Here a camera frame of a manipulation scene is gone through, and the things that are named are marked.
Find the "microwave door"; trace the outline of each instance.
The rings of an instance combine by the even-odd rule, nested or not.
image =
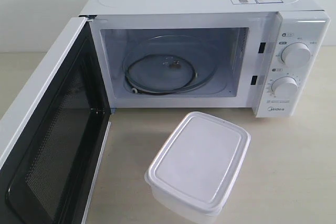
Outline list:
[[[81,223],[110,108],[86,18],[72,18],[0,121],[0,223]]]

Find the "countertop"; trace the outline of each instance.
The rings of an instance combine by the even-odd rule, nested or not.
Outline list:
[[[335,54],[336,47],[321,49],[290,118],[257,119],[251,109],[117,109],[86,223],[191,224],[159,204],[143,176],[180,120],[195,110],[251,134],[243,166],[215,223],[335,223]],[[0,118],[42,56],[0,54]]]

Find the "power knob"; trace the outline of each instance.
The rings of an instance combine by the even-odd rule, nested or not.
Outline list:
[[[272,84],[272,92],[277,97],[288,98],[299,90],[296,81],[292,77],[282,77]]]
[[[294,43],[284,49],[281,55],[282,61],[289,68],[303,67],[310,61],[311,52],[306,44]]]

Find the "white microwave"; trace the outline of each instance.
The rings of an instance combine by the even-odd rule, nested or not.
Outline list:
[[[313,0],[89,0],[0,120],[0,223],[85,223],[115,108],[292,115],[329,22]]]

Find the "white wall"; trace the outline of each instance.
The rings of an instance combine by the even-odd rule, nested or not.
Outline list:
[[[87,0],[0,0],[0,52],[47,51]],[[336,0],[316,0],[336,20]],[[336,45],[336,22],[325,45]]]

